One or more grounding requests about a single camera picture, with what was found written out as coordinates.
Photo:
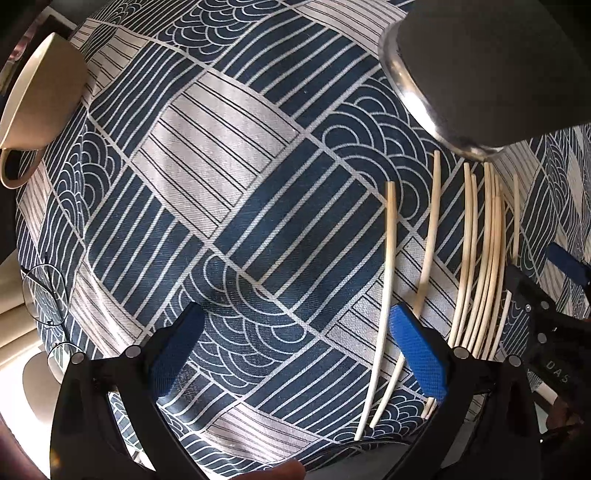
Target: thin white stick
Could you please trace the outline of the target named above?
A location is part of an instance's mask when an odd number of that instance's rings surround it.
[[[474,326],[476,324],[476,317],[480,310],[480,303],[482,301],[482,293],[484,291],[484,282],[486,280],[486,271],[488,270],[488,254],[490,250],[490,239],[491,239],[491,225],[492,225],[492,185],[491,185],[491,166],[488,163],[484,164],[484,187],[485,187],[485,203],[484,203],[484,237],[482,246],[482,255],[480,257],[480,271],[478,274],[478,283],[476,284],[476,295],[474,296],[474,302],[472,302],[472,311],[470,312],[470,319],[468,320],[468,326],[464,333],[462,340],[462,346],[468,347],[470,337]]]
[[[499,280],[499,259],[501,257],[501,239],[502,239],[502,220],[501,220],[501,197],[502,193],[499,188],[499,179],[496,174],[493,174],[495,178],[495,221],[494,228],[491,232],[493,236],[493,256],[492,256],[492,268],[491,268],[491,279],[488,284],[488,292],[486,294],[486,305],[484,313],[482,315],[482,321],[480,322],[480,328],[478,329],[478,335],[474,348],[472,349],[472,355],[474,358],[480,357],[480,351],[482,350],[482,343],[484,342],[486,332],[492,328],[491,326],[491,313],[492,307],[495,302],[496,284]]]
[[[480,333],[480,328],[483,323],[483,318],[485,314],[485,309],[488,304],[488,294],[489,288],[492,281],[492,272],[493,272],[493,260],[495,257],[495,248],[498,247],[499,241],[497,240],[498,235],[495,232],[498,232],[498,225],[496,224],[496,175],[495,169],[492,165],[489,165],[489,172],[491,175],[491,233],[489,237],[489,250],[488,250],[488,259],[486,260],[486,275],[484,279],[484,287],[482,289],[482,297],[480,298],[480,305],[478,305],[478,312],[476,314],[476,321],[474,322],[474,328],[472,330],[472,334],[470,335],[470,340],[468,341],[468,350],[470,353],[474,354],[474,345],[476,343],[476,338]]]
[[[462,310],[462,318],[460,319],[460,327],[458,328],[456,341],[453,346],[460,345],[462,341],[462,334],[468,312],[470,311],[470,300],[472,299],[472,285],[474,283],[474,270],[476,268],[476,246],[478,244],[478,189],[476,187],[476,175],[472,174],[472,244],[470,245],[470,272],[468,274],[467,295],[464,298],[464,308]]]
[[[519,180],[517,173],[513,174],[513,249],[511,253],[511,261],[514,265],[517,265],[517,258],[519,254],[519,230],[521,229],[521,212],[519,203]],[[511,292],[508,291],[505,297],[505,304],[503,305],[503,314],[501,315],[501,321],[496,331],[495,341],[492,344],[491,352],[488,355],[489,360],[495,359],[496,349],[499,348],[499,342],[501,341],[501,335],[503,334],[503,328],[505,327],[505,321],[509,313],[509,307],[511,306]]]
[[[363,413],[357,431],[355,440],[359,440],[363,435],[365,424],[368,421],[369,411],[374,401],[375,390],[378,386],[379,372],[384,355],[384,346],[388,336],[388,316],[390,313],[390,302],[392,299],[392,285],[394,283],[394,270],[396,261],[396,185],[393,181],[386,182],[386,256],[384,261],[384,287],[382,289],[382,307],[379,312],[378,336],[375,341],[374,364],[371,369],[371,377],[365,404],[363,404]]]
[[[450,329],[449,337],[447,338],[447,344],[454,347],[456,343],[456,336],[460,329],[460,320],[464,311],[464,304],[466,298],[466,292],[468,280],[470,280],[470,289],[472,288],[472,280],[469,278],[470,274],[470,247],[472,246],[472,216],[474,214],[473,207],[474,195],[472,194],[472,175],[470,172],[470,165],[467,162],[464,163],[464,240],[462,245],[462,264],[460,266],[460,286],[457,291],[456,299],[456,310],[453,312],[452,328]],[[434,408],[435,399],[429,397],[421,418],[426,418],[430,414],[431,408]]]
[[[491,352],[491,344],[495,337],[499,308],[501,306],[501,294],[503,293],[503,280],[505,278],[505,264],[507,263],[507,235],[505,226],[505,196],[501,194],[501,256],[499,257],[499,281],[496,284],[495,308],[492,311],[491,327],[488,330],[486,343],[480,358],[486,360]]]
[[[425,244],[425,257],[423,258],[423,267],[421,269],[421,277],[418,281],[417,294],[414,297],[413,314],[416,318],[420,319],[421,312],[423,310],[423,304],[425,302],[425,296],[427,295],[427,288],[429,287],[429,278],[431,277],[431,265],[433,263],[433,255],[435,254],[435,240],[437,239],[437,227],[439,226],[439,202],[441,200],[441,157],[439,150],[435,150],[433,155],[433,185],[431,187],[431,211],[429,212],[429,228],[427,231],[427,241]],[[379,403],[378,410],[376,411],[369,426],[375,428],[378,424],[379,419],[382,417],[382,413],[386,409],[394,388],[398,383],[398,379],[402,373],[404,367],[404,355],[402,352],[398,355],[396,360],[396,366],[394,372],[388,381],[386,392]]]

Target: black tool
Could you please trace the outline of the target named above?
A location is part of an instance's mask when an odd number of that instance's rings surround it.
[[[398,344],[425,395],[440,393],[436,370],[446,378],[447,393],[384,480],[538,480],[540,433],[520,358],[510,355],[501,364],[475,359],[461,346],[452,350],[439,332],[423,327],[404,304],[394,306],[390,318],[392,333],[398,333]],[[462,458],[441,469],[476,394],[487,395],[476,430]]]
[[[51,430],[52,480],[207,480],[156,404],[172,387],[203,326],[203,309],[190,303],[144,347],[132,345],[109,359],[72,356]],[[107,397],[111,391],[121,395],[155,472],[129,456]]]

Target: blue patterned fabric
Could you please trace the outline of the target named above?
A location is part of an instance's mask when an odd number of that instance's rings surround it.
[[[190,301],[203,306],[204,334],[158,402],[208,472],[232,476],[287,458],[316,468],[353,453],[307,461],[352,440],[361,414],[381,301],[386,180],[397,184],[400,212],[394,300],[412,302],[435,149],[443,193],[421,320],[449,332],[462,159],[408,114],[377,54],[382,30],[410,6],[117,0],[72,38],[90,78],[18,192],[19,259],[30,268],[47,254],[63,272],[66,328],[92,358],[139,343]],[[495,160],[508,245],[516,170],[519,266],[576,316],[588,310],[581,288],[546,262],[545,247],[556,241],[591,260],[590,138],[589,126],[570,128]],[[482,168],[472,170],[482,208]],[[56,329],[40,334],[48,347],[60,339]],[[525,334],[512,308],[498,356],[520,353]],[[397,355],[389,339],[374,408]],[[411,433],[424,400],[406,368],[366,435]],[[139,447],[117,396],[112,403]]]

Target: finger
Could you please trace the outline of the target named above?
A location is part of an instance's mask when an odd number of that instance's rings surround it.
[[[288,460],[270,470],[245,473],[235,480],[303,480],[306,469],[297,460]]]

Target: black clamp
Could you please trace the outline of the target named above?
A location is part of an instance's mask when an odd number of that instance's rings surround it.
[[[75,353],[61,384],[51,430],[52,480],[207,480],[156,404],[167,394],[204,327],[190,303],[170,327],[115,358]],[[109,404],[118,391],[155,471],[135,463]]]

